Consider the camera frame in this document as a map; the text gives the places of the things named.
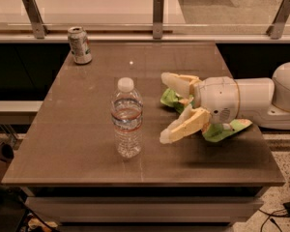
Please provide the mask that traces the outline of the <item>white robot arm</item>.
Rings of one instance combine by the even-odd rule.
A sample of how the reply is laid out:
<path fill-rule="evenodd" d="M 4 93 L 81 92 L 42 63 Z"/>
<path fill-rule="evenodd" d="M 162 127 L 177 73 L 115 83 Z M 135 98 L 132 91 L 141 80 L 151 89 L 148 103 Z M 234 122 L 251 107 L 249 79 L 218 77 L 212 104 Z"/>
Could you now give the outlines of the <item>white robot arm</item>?
<path fill-rule="evenodd" d="M 194 75 L 164 72 L 161 81 L 184 107 L 177 120 L 160 133 L 169 144 L 201 131 L 206 140 L 219 142 L 252 124 L 290 130 L 290 62 L 270 78 L 204 80 Z"/>

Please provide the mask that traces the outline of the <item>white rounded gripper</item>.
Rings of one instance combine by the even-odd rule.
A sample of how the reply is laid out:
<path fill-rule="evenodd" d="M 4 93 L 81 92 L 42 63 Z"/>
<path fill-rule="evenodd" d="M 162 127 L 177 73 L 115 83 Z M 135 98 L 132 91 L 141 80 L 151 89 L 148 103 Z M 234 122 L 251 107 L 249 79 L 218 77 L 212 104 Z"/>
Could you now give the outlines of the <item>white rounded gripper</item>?
<path fill-rule="evenodd" d="M 239 89 L 230 77 L 209 77 L 200 82 L 198 76 L 163 72 L 161 81 L 182 98 L 194 94 L 194 106 L 198 107 L 189 104 L 179 118 L 160 133 L 159 142 L 162 144 L 171 144 L 192 135 L 209 121 L 211 124 L 230 123 L 238 114 Z"/>

